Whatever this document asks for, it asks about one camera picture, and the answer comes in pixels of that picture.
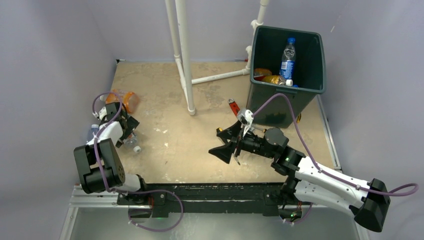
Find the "orange label bottle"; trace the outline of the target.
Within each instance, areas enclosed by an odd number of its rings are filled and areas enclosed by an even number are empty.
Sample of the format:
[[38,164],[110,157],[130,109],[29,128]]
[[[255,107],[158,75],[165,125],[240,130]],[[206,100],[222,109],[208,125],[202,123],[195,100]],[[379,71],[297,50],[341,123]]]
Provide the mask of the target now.
[[112,89],[111,91],[114,94],[110,93],[106,97],[106,104],[122,102],[129,114],[133,114],[136,111],[140,99],[135,92],[121,89]]

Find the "blue white label bottle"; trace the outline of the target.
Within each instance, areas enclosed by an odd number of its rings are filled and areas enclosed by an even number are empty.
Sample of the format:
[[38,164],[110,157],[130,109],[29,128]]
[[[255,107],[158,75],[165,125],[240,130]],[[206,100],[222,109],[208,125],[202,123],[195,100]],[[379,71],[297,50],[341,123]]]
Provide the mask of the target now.
[[126,139],[123,140],[124,146],[135,153],[141,152],[137,135],[132,132]]

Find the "orange juice bottle white cap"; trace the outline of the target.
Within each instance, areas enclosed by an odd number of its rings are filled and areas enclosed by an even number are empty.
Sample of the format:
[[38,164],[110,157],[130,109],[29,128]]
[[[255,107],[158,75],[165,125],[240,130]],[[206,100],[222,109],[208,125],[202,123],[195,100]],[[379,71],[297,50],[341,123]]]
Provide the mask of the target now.
[[257,81],[261,81],[263,78],[271,75],[272,72],[266,68],[255,68],[253,70],[253,78]]

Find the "clear water bottle edge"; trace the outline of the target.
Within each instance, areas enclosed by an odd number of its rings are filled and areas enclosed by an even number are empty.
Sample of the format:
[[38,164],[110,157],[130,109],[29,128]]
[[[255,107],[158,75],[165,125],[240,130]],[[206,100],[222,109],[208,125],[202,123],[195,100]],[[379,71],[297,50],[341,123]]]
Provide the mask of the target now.
[[87,137],[86,137],[86,142],[87,143],[89,143],[96,136],[96,134],[99,131],[99,128],[100,127],[99,127],[98,124],[92,124],[90,126],[90,129],[88,130]]

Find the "amber tea bottle red label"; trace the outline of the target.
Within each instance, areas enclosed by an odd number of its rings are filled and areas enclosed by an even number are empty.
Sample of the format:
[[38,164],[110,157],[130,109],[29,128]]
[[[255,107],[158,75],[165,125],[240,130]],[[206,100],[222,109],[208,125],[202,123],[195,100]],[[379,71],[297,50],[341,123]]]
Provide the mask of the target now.
[[286,79],[281,75],[268,75],[265,76],[262,80],[264,83],[274,84],[274,85],[281,85],[281,86],[293,86],[293,80],[292,79]]

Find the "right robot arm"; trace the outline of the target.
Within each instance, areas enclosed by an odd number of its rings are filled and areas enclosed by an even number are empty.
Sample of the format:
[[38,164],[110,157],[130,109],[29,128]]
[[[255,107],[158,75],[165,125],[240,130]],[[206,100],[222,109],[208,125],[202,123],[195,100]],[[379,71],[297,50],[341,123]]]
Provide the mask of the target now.
[[260,137],[250,130],[244,132],[237,121],[226,129],[218,128],[216,135],[225,144],[208,152],[226,164],[242,151],[272,159],[271,167],[286,177],[278,193],[284,202],[323,205],[346,213],[370,231],[382,232],[391,200],[381,180],[360,180],[314,164],[310,156],[290,147],[289,139],[276,127]]

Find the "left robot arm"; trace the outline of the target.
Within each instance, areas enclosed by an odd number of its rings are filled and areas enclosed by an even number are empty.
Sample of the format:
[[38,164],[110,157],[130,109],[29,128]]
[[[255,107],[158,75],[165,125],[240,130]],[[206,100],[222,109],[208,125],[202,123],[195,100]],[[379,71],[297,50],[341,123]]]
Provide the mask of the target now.
[[93,126],[88,142],[73,151],[83,191],[87,194],[130,192],[129,197],[136,204],[146,203],[149,191],[144,180],[126,173],[117,152],[122,146],[135,153],[141,151],[135,134],[139,121],[119,102],[107,103],[100,110],[99,119],[100,124]]

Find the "dark green plastic bin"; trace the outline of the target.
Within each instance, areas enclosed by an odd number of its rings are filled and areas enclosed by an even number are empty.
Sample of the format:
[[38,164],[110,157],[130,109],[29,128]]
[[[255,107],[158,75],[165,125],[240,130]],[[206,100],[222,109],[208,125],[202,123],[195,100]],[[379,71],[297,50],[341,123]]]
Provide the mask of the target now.
[[255,113],[255,124],[288,128],[293,123],[291,113],[298,116],[316,95],[326,91],[324,44],[316,32],[259,26],[253,39],[250,69],[266,69],[278,75],[288,38],[295,39],[293,86],[258,81],[250,73],[246,107]]

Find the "red adjustable wrench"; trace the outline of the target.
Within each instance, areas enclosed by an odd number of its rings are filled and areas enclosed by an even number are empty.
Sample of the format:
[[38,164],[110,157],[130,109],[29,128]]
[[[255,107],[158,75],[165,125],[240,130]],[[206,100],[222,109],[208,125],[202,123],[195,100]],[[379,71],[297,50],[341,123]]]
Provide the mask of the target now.
[[236,103],[236,101],[233,98],[230,98],[228,100],[228,105],[230,106],[230,109],[232,110],[232,112],[234,113],[235,116],[238,115],[239,111],[240,111],[240,107],[238,106],[238,104]]

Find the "pepsi bottle blue cap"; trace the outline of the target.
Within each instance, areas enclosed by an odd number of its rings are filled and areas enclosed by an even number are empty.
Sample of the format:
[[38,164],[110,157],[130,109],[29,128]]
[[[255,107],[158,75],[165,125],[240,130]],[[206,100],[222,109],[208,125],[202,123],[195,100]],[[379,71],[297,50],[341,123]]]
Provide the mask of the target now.
[[282,77],[284,85],[289,87],[293,86],[293,75],[296,63],[295,42],[296,39],[294,37],[289,37],[287,39],[287,44],[281,56],[279,69],[279,75]]

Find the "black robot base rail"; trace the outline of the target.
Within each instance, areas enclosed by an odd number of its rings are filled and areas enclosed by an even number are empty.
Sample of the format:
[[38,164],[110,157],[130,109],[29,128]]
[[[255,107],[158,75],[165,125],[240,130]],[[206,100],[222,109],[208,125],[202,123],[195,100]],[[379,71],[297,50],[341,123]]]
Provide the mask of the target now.
[[292,222],[309,207],[294,197],[282,182],[254,183],[149,183],[148,194],[119,194],[117,204],[147,207],[154,218],[170,213],[261,214]]

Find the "white pvc pipe frame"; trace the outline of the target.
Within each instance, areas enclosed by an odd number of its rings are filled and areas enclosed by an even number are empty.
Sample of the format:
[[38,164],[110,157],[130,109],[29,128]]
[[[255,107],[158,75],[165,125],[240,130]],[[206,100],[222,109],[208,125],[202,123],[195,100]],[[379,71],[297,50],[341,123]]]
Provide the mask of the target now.
[[187,111],[189,115],[194,116],[196,114],[196,107],[194,101],[193,85],[248,75],[251,70],[253,44],[248,45],[245,49],[247,53],[247,61],[243,69],[200,78],[193,78],[189,48],[186,1],[166,0],[165,7],[172,41],[173,57],[177,67],[180,85],[186,100]]

